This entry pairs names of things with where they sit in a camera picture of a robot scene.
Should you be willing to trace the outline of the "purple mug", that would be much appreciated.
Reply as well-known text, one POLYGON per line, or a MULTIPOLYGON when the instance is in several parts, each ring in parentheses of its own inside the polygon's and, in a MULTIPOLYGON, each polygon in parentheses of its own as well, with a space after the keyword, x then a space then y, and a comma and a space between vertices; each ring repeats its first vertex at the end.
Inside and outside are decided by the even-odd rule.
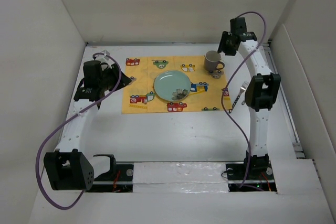
POLYGON ((204 56, 204 68, 208 72, 224 69, 225 64, 220 53, 214 50, 208 51, 204 56))

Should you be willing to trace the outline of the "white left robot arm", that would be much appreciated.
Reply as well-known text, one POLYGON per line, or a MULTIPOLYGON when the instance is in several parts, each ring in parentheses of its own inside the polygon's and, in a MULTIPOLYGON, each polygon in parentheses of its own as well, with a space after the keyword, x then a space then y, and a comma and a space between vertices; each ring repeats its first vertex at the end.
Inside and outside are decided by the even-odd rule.
POLYGON ((112 180, 118 174, 112 154, 87 155, 90 125, 102 101, 131 82, 108 56, 83 64, 81 79, 73 98, 72 115, 64 126, 53 152, 44 156, 44 166, 53 190, 90 190, 96 178, 112 180))

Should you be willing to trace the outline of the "metal fork black handle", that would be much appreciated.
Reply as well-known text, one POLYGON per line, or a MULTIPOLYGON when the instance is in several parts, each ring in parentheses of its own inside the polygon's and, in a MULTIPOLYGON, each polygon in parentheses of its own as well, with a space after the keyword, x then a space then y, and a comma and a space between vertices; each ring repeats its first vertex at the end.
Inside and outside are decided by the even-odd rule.
POLYGON ((236 106, 237 102, 239 101, 240 97, 241 97, 242 94, 247 90, 248 85, 249 85, 249 82, 247 82, 247 81, 245 81, 245 82, 241 85, 240 90, 239 90, 239 93, 238 93, 236 99, 235 99, 234 102, 233 102, 232 108, 228 111, 229 114, 232 113, 232 111, 233 111, 234 107, 236 106))

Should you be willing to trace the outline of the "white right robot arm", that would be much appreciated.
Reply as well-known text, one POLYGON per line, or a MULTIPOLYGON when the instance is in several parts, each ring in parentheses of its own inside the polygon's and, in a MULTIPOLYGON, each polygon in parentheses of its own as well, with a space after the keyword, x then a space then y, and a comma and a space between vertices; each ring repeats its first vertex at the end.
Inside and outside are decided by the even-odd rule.
POLYGON ((250 162, 243 165, 243 173, 254 179, 261 174, 259 163, 267 163, 267 129, 269 113, 277 100, 281 77, 273 73, 259 49, 254 32, 248 32, 245 18, 239 15, 230 20, 230 31, 224 31, 218 46, 218 53, 243 57, 242 64, 249 70, 251 80, 245 91, 245 103, 250 113, 250 135, 246 158, 250 162))

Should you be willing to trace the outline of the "yellow car print cloth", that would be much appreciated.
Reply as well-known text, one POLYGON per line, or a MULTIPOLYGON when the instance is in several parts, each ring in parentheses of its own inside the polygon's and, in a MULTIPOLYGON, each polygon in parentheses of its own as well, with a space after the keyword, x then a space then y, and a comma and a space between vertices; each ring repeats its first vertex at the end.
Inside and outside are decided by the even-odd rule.
POLYGON ((163 56, 128 58, 125 75, 131 83, 124 88, 122 113, 200 112, 230 110, 232 102, 225 90, 224 70, 207 72, 203 56, 163 56), (164 101, 154 89, 155 78, 168 70, 178 70, 191 81, 191 92, 183 101, 164 101))

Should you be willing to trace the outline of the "green floral plate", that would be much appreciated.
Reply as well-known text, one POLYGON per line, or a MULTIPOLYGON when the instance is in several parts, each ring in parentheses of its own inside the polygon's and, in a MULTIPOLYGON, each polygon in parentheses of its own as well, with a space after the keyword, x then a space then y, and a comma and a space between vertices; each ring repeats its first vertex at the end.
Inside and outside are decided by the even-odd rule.
POLYGON ((181 71, 165 71, 155 78, 154 91, 162 100, 169 102, 182 101, 191 91, 191 81, 181 71))

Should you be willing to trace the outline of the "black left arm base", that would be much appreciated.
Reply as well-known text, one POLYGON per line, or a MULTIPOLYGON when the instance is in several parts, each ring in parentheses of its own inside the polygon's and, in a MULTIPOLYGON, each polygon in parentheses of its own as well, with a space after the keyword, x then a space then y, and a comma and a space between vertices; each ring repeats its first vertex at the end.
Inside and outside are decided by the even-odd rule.
POLYGON ((116 169, 95 178, 87 193, 132 193, 134 163, 117 162, 116 169))

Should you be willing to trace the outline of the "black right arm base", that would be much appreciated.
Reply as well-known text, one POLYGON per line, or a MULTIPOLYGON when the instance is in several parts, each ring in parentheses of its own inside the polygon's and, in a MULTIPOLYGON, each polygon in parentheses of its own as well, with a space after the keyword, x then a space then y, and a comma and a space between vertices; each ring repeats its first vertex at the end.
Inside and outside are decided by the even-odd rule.
POLYGON ((221 176, 227 180, 229 192, 248 192, 248 191, 272 191, 277 192, 276 182, 269 163, 268 167, 262 172, 250 173, 245 179, 244 184, 241 186, 245 177, 245 167, 242 162, 240 163, 227 163, 221 176))

